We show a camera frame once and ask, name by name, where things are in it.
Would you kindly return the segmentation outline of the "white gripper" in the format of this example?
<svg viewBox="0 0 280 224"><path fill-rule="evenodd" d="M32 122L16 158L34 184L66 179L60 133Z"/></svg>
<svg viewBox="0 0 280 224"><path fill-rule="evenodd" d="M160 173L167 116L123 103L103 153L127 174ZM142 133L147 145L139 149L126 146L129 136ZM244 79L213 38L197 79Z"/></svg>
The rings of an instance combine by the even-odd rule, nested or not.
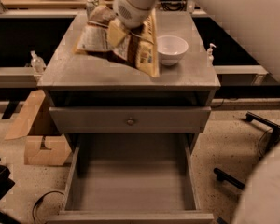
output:
<svg viewBox="0 0 280 224"><path fill-rule="evenodd" d="M129 29L139 27L153 7L153 0L115 0L117 18L108 24L107 42L116 47L128 35Z"/></svg>

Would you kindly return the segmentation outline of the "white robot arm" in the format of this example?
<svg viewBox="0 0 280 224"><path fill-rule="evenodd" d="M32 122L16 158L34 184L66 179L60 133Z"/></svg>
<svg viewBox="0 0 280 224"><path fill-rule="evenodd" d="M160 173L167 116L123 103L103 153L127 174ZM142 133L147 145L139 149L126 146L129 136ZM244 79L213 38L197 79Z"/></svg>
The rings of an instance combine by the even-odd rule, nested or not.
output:
<svg viewBox="0 0 280 224"><path fill-rule="evenodd" d="M116 46L158 0L115 0L107 40ZM193 0L280 83L280 0ZM280 224L280 141L245 183L231 224Z"/></svg>

